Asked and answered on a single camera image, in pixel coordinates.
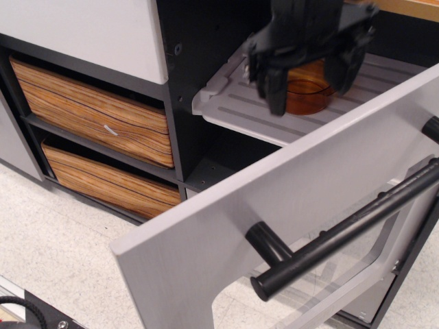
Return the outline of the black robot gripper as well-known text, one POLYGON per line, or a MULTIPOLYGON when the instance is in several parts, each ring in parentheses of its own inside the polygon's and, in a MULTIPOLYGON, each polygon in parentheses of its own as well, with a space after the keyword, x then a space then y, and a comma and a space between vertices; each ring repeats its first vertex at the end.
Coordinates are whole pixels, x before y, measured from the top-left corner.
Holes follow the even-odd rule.
POLYGON ((324 59, 324 78, 340 95, 353 85, 374 34, 373 3, 272 1, 270 22, 245 43, 245 76, 271 115, 283 116, 290 68, 324 59))

